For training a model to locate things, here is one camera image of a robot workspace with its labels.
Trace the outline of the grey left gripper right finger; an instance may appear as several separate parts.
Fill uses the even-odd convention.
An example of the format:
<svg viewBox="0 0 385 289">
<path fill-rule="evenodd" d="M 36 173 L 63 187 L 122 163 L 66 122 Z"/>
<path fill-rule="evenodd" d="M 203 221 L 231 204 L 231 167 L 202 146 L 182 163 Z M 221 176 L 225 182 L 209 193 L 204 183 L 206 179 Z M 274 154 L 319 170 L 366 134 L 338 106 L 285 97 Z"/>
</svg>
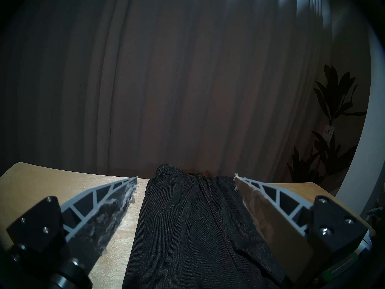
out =
<svg viewBox="0 0 385 289">
<path fill-rule="evenodd" d="M 368 224 L 329 193 L 305 198 L 237 173 L 234 180 L 290 285 L 344 286 L 368 257 Z"/>
</svg>

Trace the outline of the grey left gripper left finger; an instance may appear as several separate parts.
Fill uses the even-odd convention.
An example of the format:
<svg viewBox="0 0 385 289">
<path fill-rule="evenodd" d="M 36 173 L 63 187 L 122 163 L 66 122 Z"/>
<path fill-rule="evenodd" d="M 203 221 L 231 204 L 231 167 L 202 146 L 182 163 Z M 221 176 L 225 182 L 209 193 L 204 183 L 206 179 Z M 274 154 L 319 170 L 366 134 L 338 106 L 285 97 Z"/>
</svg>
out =
<svg viewBox="0 0 385 289">
<path fill-rule="evenodd" d="M 15 246 L 52 259 L 76 258 L 90 272 L 132 203 L 137 176 L 90 188 L 59 205 L 47 196 L 6 229 Z"/>
</svg>

